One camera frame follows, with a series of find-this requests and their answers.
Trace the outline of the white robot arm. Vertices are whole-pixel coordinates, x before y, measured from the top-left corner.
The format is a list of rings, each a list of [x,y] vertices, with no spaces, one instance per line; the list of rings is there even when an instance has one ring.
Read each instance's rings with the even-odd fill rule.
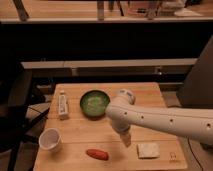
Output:
[[[136,125],[213,145],[213,109],[137,106],[135,95],[121,89],[107,105],[105,114],[120,136]]]

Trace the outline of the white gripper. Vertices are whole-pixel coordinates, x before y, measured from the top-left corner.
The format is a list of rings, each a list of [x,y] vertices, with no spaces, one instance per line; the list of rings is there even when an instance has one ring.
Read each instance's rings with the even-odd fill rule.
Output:
[[[130,125],[125,121],[120,121],[118,119],[112,119],[110,121],[110,124],[113,128],[113,130],[120,134],[120,138],[123,142],[123,144],[126,147],[129,147],[131,145],[131,134],[128,133],[130,130]]]

